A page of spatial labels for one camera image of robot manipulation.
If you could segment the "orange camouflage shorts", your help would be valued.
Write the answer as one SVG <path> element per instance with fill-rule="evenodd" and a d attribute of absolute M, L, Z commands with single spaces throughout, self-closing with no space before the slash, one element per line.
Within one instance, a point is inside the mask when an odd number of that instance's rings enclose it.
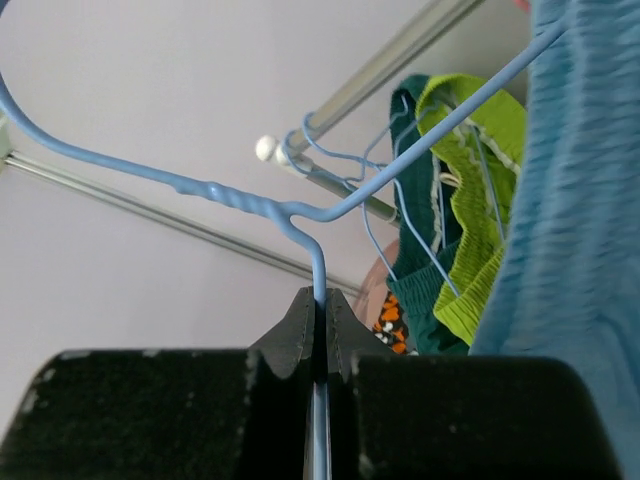
<path fill-rule="evenodd" d="M 396 354 L 410 353 L 409 329 L 404 321 L 404 310 L 392 292 L 387 293 L 378 319 L 372 326 L 372 332 Z"/>

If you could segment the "light blue shorts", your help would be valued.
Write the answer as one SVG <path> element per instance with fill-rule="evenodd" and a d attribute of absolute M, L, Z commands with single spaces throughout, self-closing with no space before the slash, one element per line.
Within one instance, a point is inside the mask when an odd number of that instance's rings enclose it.
<path fill-rule="evenodd" d="M 536 1 L 526 158 L 471 351 L 560 359 L 639 475 L 639 5 Z"/>

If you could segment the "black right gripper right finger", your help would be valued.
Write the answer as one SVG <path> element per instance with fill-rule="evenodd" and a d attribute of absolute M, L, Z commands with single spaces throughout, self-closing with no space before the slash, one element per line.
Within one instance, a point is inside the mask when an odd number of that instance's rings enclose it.
<path fill-rule="evenodd" d="M 577 373 L 553 359 L 394 353 L 327 294 L 336 479 L 618 479 Z"/>

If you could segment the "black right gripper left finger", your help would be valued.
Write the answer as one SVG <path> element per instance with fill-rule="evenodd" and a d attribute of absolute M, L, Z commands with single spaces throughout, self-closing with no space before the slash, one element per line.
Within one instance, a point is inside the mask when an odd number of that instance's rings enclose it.
<path fill-rule="evenodd" d="M 243 349 L 67 350 L 1 443 L 5 479 L 303 479 L 310 288 Z"/>

